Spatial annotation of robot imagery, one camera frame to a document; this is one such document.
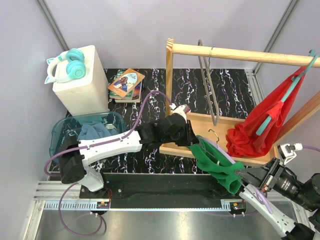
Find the wooden clothes rack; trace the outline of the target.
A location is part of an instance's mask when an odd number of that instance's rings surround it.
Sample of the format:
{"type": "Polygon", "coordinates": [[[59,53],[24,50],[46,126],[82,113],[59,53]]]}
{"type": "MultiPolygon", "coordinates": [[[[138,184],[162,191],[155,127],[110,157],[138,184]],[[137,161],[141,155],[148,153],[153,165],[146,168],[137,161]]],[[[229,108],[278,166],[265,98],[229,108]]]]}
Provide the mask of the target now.
{"type": "MultiPolygon", "coordinates": [[[[312,60],[310,56],[302,55],[178,44],[175,43],[172,38],[169,38],[166,43],[166,95],[169,98],[172,97],[173,62],[175,54],[289,66],[306,66],[312,60]]],[[[275,142],[279,143],[282,141],[283,138],[293,132],[319,109],[320,95],[317,93],[283,125],[275,142]]],[[[213,136],[209,131],[215,131],[220,138],[219,145],[224,151],[227,150],[227,141],[225,139],[227,130],[236,124],[244,122],[243,119],[222,116],[220,117],[218,124],[214,125],[210,115],[194,112],[188,112],[186,118],[191,121],[192,129],[197,135],[213,139],[213,136]]]]}

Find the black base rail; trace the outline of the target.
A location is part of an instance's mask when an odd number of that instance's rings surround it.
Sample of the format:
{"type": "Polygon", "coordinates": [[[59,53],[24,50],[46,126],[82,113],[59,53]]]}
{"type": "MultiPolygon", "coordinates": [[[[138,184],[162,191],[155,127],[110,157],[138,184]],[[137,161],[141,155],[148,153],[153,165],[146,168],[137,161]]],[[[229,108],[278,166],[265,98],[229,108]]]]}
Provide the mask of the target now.
{"type": "Polygon", "coordinates": [[[222,211],[230,202],[240,202],[209,174],[102,174],[104,188],[91,192],[80,187],[81,199],[106,200],[111,209],[120,211],[222,211]]]}

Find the red tank top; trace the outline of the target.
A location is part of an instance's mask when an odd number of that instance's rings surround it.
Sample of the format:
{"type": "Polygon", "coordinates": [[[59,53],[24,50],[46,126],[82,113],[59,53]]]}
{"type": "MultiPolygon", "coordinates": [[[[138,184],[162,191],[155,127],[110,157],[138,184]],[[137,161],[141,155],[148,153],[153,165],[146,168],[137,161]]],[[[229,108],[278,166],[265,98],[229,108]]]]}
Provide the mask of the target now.
{"type": "Polygon", "coordinates": [[[227,153],[232,157],[263,157],[275,143],[306,75],[302,66],[226,134],[227,153]]]}

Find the orange top book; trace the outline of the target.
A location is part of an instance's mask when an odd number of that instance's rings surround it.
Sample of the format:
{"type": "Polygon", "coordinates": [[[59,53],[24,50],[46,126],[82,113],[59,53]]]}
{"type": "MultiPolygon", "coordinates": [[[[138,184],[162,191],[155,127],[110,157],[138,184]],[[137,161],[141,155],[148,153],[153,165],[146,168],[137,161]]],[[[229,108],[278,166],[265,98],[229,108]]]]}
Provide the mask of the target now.
{"type": "Polygon", "coordinates": [[[128,68],[108,86],[108,89],[120,98],[124,98],[133,91],[144,78],[145,76],[143,74],[132,68],[128,68]]]}

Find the teal hanger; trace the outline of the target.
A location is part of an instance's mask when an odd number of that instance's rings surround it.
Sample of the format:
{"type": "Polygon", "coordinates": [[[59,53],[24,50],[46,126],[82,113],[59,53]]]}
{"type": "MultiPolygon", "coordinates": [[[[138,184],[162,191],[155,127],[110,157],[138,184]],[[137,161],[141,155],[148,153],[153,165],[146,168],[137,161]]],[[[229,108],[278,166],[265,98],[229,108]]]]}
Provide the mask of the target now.
{"type": "MultiPolygon", "coordinates": [[[[306,67],[305,70],[303,70],[299,75],[297,76],[293,76],[291,78],[291,85],[289,86],[289,88],[287,89],[287,91],[285,92],[285,94],[283,95],[283,97],[281,98],[280,102],[284,103],[287,98],[292,94],[293,90],[296,89],[299,81],[301,80],[301,78],[303,76],[305,76],[305,74],[309,71],[309,69],[313,66],[313,64],[315,63],[315,61],[317,60],[317,58],[319,57],[318,54],[316,54],[316,51],[314,49],[311,49],[309,51],[309,56],[313,57],[313,59],[311,60],[311,62],[308,64],[308,66],[306,67]]],[[[272,121],[273,117],[268,114],[267,118],[264,120],[264,122],[260,125],[260,127],[257,129],[256,134],[258,136],[260,136],[268,127],[268,125],[270,124],[270,122],[272,121]]]]}

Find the green tank top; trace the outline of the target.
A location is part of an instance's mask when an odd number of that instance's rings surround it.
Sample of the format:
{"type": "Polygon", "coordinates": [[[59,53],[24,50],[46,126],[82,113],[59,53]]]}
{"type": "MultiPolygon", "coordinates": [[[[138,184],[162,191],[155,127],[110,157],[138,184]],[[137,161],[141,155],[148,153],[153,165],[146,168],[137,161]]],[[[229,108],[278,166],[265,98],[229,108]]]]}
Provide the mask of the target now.
{"type": "Polygon", "coordinates": [[[242,180],[235,174],[236,170],[243,170],[245,167],[240,161],[233,159],[218,147],[214,142],[197,135],[199,143],[188,148],[196,159],[198,169],[207,172],[230,194],[235,195],[242,186],[242,180]]]}

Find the white box stand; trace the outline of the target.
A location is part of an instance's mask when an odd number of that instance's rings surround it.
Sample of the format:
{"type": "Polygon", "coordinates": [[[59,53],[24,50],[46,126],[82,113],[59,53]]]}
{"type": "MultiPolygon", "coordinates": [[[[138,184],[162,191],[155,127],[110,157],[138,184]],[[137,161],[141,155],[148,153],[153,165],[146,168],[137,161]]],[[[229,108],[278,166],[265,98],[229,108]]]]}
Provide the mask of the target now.
{"type": "Polygon", "coordinates": [[[108,80],[94,45],[79,48],[84,53],[83,78],[65,83],[54,82],[52,91],[72,116],[102,113],[108,110],[108,80]]]}

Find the grey hanger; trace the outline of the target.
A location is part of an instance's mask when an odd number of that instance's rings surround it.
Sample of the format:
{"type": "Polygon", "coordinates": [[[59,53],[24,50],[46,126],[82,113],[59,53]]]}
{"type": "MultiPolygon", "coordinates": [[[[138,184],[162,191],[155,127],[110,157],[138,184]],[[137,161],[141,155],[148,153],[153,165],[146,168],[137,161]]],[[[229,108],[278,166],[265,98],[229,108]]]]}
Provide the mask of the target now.
{"type": "Polygon", "coordinates": [[[220,120],[219,105],[209,68],[210,59],[208,60],[209,61],[207,61],[207,58],[205,56],[198,56],[202,82],[205,89],[206,101],[209,107],[209,113],[213,125],[217,126],[220,120]]]}

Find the teal cat-ear headphones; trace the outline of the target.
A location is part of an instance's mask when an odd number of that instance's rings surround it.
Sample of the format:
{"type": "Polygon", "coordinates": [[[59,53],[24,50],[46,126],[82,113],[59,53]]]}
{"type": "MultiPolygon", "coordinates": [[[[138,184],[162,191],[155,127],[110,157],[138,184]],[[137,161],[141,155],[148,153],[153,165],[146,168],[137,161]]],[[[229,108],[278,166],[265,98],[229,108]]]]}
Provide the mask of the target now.
{"type": "Polygon", "coordinates": [[[61,53],[57,57],[48,58],[47,63],[47,77],[44,84],[51,83],[67,83],[73,80],[78,80],[86,75],[85,55],[77,49],[72,48],[67,53],[61,53]],[[67,60],[68,64],[65,68],[67,76],[55,77],[53,75],[54,68],[60,63],[67,60]]]}

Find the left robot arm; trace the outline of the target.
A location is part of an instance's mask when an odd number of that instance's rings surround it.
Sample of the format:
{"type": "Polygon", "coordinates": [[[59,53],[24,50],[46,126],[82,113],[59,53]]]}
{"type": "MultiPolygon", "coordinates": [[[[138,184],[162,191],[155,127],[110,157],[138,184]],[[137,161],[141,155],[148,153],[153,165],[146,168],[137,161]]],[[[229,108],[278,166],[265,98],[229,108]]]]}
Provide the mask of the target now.
{"type": "Polygon", "coordinates": [[[71,137],[60,148],[58,166],[63,184],[78,183],[95,197],[103,198],[108,186],[102,174],[91,164],[105,158],[158,149],[166,143],[179,147],[191,147],[199,143],[191,121],[185,114],[173,113],[163,119],[143,123],[133,131],[126,131],[104,138],[78,141],[71,137]]]}

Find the teal plastic bin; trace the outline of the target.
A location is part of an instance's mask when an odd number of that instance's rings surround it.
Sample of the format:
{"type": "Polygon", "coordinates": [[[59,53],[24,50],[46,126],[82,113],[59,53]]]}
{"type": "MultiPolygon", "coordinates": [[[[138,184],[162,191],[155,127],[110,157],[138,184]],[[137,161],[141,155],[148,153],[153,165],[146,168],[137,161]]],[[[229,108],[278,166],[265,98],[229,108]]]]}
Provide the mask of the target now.
{"type": "Polygon", "coordinates": [[[49,155],[52,157],[57,154],[66,138],[75,136],[76,140],[78,140],[82,125],[93,122],[103,123],[110,131],[111,136],[127,131],[123,117],[113,111],[68,116],[59,120],[51,131],[49,155]]]}

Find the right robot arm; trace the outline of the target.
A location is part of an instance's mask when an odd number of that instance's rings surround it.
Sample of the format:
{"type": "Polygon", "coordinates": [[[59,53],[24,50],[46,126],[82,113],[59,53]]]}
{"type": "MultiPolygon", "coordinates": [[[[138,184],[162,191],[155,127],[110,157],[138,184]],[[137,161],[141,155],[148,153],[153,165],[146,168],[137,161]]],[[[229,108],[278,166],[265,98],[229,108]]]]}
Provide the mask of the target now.
{"type": "Polygon", "coordinates": [[[302,183],[284,163],[273,158],[267,164],[247,169],[238,169],[235,175],[240,181],[227,185],[228,195],[241,197],[253,206],[276,230],[283,240],[318,240],[320,238],[320,174],[315,173],[302,183]],[[267,199],[264,193],[271,190],[291,200],[303,209],[313,212],[308,218],[314,230],[289,218],[267,199]]]}

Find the green bottom book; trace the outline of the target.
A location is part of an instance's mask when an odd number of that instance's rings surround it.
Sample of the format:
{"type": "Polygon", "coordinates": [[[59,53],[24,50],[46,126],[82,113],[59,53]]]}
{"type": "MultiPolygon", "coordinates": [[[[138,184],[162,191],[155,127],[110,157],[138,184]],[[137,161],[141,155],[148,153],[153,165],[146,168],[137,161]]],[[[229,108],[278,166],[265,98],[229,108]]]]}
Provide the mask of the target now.
{"type": "Polygon", "coordinates": [[[109,97],[116,103],[138,103],[141,99],[145,76],[131,68],[118,70],[113,83],[108,87],[109,97]]]}

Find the blue tank top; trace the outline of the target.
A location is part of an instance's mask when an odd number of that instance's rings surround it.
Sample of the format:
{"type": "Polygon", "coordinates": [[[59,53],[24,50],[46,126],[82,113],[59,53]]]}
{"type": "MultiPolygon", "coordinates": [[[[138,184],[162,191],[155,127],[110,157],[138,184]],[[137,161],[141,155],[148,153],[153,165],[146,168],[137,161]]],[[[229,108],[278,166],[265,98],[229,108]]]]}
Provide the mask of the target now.
{"type": "Polygon", "coordinates": [[[110,131],[102,122],[94,121],[92,123],[84,123],[82,125],[77,140],[94,140],[110,136],[110,131]]]}

